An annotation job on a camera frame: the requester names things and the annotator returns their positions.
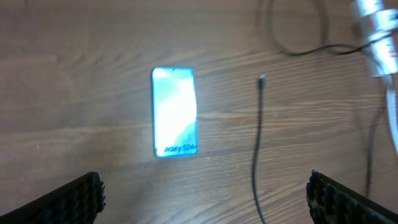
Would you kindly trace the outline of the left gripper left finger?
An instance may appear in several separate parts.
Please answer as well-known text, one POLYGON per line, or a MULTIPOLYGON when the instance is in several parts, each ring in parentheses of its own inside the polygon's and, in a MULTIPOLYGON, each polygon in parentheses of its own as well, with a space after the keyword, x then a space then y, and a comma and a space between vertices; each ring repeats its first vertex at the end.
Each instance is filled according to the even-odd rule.
POLYGON ((97 172, 89 172, 1 215, 1 223, 93 223, 106 205, 104 200, 104 182, 97 172))

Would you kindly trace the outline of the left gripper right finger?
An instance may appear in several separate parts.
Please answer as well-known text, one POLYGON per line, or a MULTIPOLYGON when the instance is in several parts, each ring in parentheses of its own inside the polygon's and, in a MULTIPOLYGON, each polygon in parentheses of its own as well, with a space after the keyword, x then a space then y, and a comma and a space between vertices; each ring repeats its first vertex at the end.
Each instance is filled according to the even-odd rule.
POLYGON ((317 171, 306 185, 315 224, 397 224, 397 214, 317 171))

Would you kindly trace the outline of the blue-screen Samsung smartphone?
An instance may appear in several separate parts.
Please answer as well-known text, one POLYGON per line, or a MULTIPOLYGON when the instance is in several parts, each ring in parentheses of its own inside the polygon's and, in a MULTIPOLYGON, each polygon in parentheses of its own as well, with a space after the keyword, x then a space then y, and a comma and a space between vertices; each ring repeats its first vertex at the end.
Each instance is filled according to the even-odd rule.
POLYGON ((152 71, 154 152, 158 158, 198 152, 197 98, 190 67, 155 67, 152 71))

